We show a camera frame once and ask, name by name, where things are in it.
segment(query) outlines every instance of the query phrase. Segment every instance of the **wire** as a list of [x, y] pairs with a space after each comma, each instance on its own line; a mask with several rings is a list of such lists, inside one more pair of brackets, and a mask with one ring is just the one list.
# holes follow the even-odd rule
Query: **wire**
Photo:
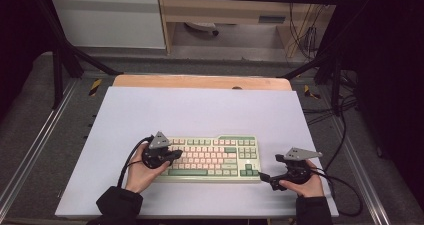
[[141, 162], [143, 162], [143, 161], [142, 161], [142, 160], [140, 160], [140, 161], [135, 161], [135, 162], [128, 163], [127, 168], [128, 168], [129, 166], [131, 166], [131, 165], [135, 164], [135, 163], [141, 163]]
[[340, 178], [337, 178], [337, 177], [332, 177], [332, 176], [329, 176], [329, 175], [327, 175], [326, 173], [325, 173], [325, 171], [324, 170], [322, 170], [325, 174], [322, 174], [322, 173], [319, 173], [319, 172], [316, 172], [316, 171], [314, 171], [314, 170], [310, 170], [312, 173], [314, 173], [314, 174], [317, 174], [317, 175], [319, 175], [319, 176], [321, 176], [321, 177], [323, 177], [323, 178], [325, 178], [325, 179], [327, 179], [328, 181], [331, 181], [331, 183], [332, 184], [334, 184], [334, 182], [332, 181], [332, 180], [335, 180], [335, 181], [337, 181], [337, 182], [340, 182], [340, 183], [342, 183], [342, 184], [344, 184], [344, 185], [346, 185], [348, 188], [350, 188], [354, 193], [355, 193], [355, 195], [356, 195], [356, 197], [358, 198], [358, 202], [359, 202], [359, 208], [358, 208], [358, 210], [356, 211], [356, 212], [354, 212], [354, 213], [347, 213], [347, 212], [344, 212], [344, 211], [341, 211], [341, 210], [339, 210], [339, 209], [337, 209], [337, 211], [340, 213], [340, 214], [342, 214], [342, 215], [344, 215], [344, 216], [349, 216], [349, 217], [356, 217], [356, 216], [358, 216], [359, 214], [361, 214], [362, 213], [362, 210], [364, 209], [364, 204], [363, 204], [363, 202], [362, 202], [362, 200], [361, 200], [361, 196], [359, 195], [359, 193], [356, 191], [356, 189], [352, 186], [352, 185], [350, 185], [349, 183], [347, 183], [347, 182], [345, 182], [345, 181], [343, 181], [342, 179], [340, 179]]
[[[351, 109], [352, 107], [355, 107], [356, 104], [357, 104], [356, 99], [352, 100], [352, 101], [348, 101], [345, 104], [342, 104], [342, 106], [340, 107], [340, 110], [347, 111], [347, 110]], [[303, 109], [303, 113], [305, 115], [322, 114], [322, 115], [320, 115], [316, 118], [309, 120], [307, 122], [308, 126], [313, 125], [313, 124], [318, 123], [318, 122], [321, 122], [321, 121], [323, 121], [327, 118], [330, 118], [331, 116], [334, 115], [334, 111], [331, 108], [328, 108], [328, 109]]]
[[124, 167], [123, 167], [123, 168], [122, 168], [122, 170], [121, 170], [121, 175], [119, 176], [119, 179], [118, 179], [118, 185], [117, 185], [117, 187], [118, 187], [118, 188], [122, 188], [122, 182], [123, 182], [123, 180], [124, 180], [125, 172], [127, 171], [128, 166], [130, 166], [131, 164], [133, 164], [133, 163], [129, 163], [129, 162], [130, 162], [130, 160], [131, 160], [131, 158], [132, 158], [132, 156], [133, 156], [134, 152], [137, 150], [137, 148], [138, 148], [138, 147], [139, 147], [142, 143], [144, 143], [144, 142], [151, 142], [151, 141], [153, 140], [153, 138], [154, 138], [153, 136], [145, 137], [145, 138], [143, 138], [140, 142], [138, 142], [138, 143], [137, 143], [137, 145], [135, 145], [135, 147], [134, 147], [134, 148], [133, 148], [133, 150], [131, 151], [130, 155], [128, 156], [127, 161], [125, 162]]
[[[341, 107], [343, 107], [343, 105], [344, 105], [344, 103], [345, 103], [346, 99], [351, 98], [351, 97], [353, 97], [353, 95], [349, 95], [349, 96], [347, 96], [347, 97], [343, 98], [343, 101], [342, 101], [342, 105], [341, 105]], [[343, 123], [343, 135], [342, 135], [342, 139], [341, 139], [341, 141], [340, 141], [339, 146], [337, 147], [336, 152], [335, 152], [335, 153], [333, 154], [333, 156], [331, 157], [330, 162], [329, 162], [329, 163], [327, 164], [327, 166], [325, 167], [325, 169], [324, 169], [325, 171], [328, 171], [328, 168], [331, 166], [331, 164], [333, 163], [334, 159], [335, 159], [335, 158], [337, 157], [337, 155], [339, 154], [339, 152], [340, 152], [340, 150], [341, 150], [341, 148], [342, 148], [342, 146], [343, 146], [344, 140], [345, 140], [345, 138], [346, 138], [346, 131], [347, 131], [347, 127], [346, 127], [346, 120], [345, 120], [344, 115], [343, 115], [343, 109], [340, 109], [340, 117], [341, 117], [341, 119], [342, 119], [342, 123]]]
[[[301, 53], [303, 54], [303, 56], [309, 60], [312, 60], [315, 58], [315, 54], [314, 57], [311, 57], [310, 55], [310, 47], [314, 47], [315, 48], [315, 41], [316, 41], [316, 27], [315, 27], [315, 23], [319, 17], [319, 15], [321, 14], [321, 12], [323, 11], [324, 5], [319, 5], [315, 8], [315, 10], [318, 10], [314, 19], [314, 22], [312, 23], [312, 25], [308, 28], [308, 31], [305, 32], [305, 34], [303, 34], [302, 36], [300, 36], [300, 34], [297, 32], [296, 26], [294, 25], [293, 22], [293, 3], [289, 3], [289, 15], [290, 15], [290, 33], [294, 39], [294, 43], [296, 44], [296, 46], [299, 48], [299, 50], [301, 51]], [[303, 38], [311, 38], [311, 39], [305, 39], [304, 40], [304, 47], [308, 48], [308, 53], [305, 52], [304, 47], [300, 45], [300, 40], [302, 40]]]

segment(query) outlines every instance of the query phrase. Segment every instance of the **white table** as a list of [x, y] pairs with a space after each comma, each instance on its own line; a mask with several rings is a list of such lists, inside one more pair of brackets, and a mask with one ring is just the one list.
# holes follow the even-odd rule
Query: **white table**
[[[286, 172], [275, 154], [298, 147], [315, 151], [297, 94], [292, 91], [110, 87], [56, 215], [100, 215], [96, 200], [116, 186], [136, 143], [166, 136], [252, 134], [262, 172]], [[318, 159], [312, 159], [318, 167]], [[338, 212], [324, 181], [330, 211]], [[282, 218], [295, 215], [297, 195], [267, 183], [153, 183], [142, 193], [140, 218]]]

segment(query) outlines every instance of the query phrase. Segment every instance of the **person's right hand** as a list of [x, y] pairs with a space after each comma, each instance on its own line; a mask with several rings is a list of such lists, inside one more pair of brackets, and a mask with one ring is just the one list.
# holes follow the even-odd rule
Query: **person's right hand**
[[[311, 161], [306, 160], [306, 163], [312, 170], [316, 171], [316, 166]], [[311, 173], [311, 178], [304, 184], [296, 184], [286, 180], [280, 180], [280, 185], [296, 192], [303, 197], [323, 197], [324, 189], [322, 188], [321, 179], [315, 173]]]

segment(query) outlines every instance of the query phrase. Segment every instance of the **person's left hand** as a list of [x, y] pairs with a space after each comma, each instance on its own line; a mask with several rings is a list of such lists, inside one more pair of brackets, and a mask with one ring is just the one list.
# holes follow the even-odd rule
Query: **person's left hand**
[[141, 144], [131, 158], [130, 163], [136, 162], [128, 168], [128, 178], [125, 189], [134, 193], [141, 193], [169, 166], [170, 162], [166, 161], [162, 166], [156, 169], [150, 169], [144, 165], [141, 154], [148, 144]]

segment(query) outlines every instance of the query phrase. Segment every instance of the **keyboard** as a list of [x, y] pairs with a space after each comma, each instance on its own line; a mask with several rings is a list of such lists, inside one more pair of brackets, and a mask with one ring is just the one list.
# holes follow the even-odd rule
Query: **keyboard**
[[170, 150], [181, 158], [156, 180], [164, 182], [260, 182], [259, 150], [255, 136], [223, 135], [216, 138], [168, 137]]

